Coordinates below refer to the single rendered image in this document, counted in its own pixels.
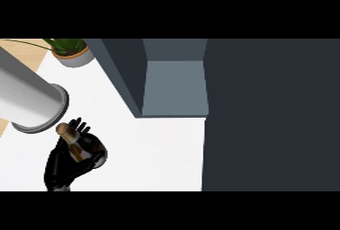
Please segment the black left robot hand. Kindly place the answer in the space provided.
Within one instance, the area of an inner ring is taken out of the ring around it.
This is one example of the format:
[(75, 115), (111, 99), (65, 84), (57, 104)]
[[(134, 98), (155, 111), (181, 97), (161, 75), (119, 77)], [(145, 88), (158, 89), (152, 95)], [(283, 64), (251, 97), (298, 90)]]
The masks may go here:
[[(81, 122), (81, 119), (72, 119), (66, 124), (69, 124), (77, 131), (88, 133), (90, 127)], [(59, 141), (50, 151), (45, 162), (45, 189), (53, 191), (53, 189), (62, 186), (71, 187), (74, 179), (96, 169), (94, 162), (102, 156), (103, 152), (99, 151), (88, 159), (77, 163), (72, 160), (66, 142), (63, 138), (59, 137)]]

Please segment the dark wine bottle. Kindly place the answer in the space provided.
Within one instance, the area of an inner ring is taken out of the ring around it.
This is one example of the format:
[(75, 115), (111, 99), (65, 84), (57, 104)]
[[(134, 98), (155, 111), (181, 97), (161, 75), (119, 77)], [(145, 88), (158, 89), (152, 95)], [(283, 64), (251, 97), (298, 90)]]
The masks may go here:
[(56, 132), (66, 142), (69, 154), (77, 163), (88, 159), (99, 151), (103, 152), (103, 156), (94, 162), (94, 167), (99, 168), (106, 162), (108, 150), (97, 137), (77, 131), (66, 123), (57, 124)]

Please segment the grey open cabinet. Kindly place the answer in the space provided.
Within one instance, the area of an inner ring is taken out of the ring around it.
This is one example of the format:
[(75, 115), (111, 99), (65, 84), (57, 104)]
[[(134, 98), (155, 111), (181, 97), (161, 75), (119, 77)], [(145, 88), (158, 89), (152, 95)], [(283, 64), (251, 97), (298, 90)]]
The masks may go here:
[(207, 116), (205, 39), (87, 39), (84, 42), (137, 118)]

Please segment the dark grey cabinet door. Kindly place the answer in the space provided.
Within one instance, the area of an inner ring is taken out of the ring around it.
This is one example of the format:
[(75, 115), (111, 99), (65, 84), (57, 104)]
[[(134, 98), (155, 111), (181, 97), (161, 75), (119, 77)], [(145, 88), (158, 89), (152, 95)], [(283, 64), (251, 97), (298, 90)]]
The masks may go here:
[(204, 190), (340, 190), (340, 40), (210, 40)]

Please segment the white paper towel roll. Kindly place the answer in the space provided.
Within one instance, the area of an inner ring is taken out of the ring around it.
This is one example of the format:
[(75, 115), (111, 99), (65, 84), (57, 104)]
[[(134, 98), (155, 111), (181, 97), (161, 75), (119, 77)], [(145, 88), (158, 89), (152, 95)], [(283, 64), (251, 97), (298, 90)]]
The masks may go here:
[(34, 134), (53, 127), (68, 106), (66, 90), (0, 48), (0, 118), (17, 131)]

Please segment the potted green plant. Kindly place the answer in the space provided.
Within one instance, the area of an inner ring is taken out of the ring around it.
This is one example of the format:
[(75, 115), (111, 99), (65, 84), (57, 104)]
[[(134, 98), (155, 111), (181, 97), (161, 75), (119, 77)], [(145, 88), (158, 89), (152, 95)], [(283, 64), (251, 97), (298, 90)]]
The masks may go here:
[(65, 67), (81, 67), (94, 59), (94, 55), (82, 39), (44, 39), (47, 47), (23, 40), (6, 39), (6, 41), (23, 43), (47, 49)]

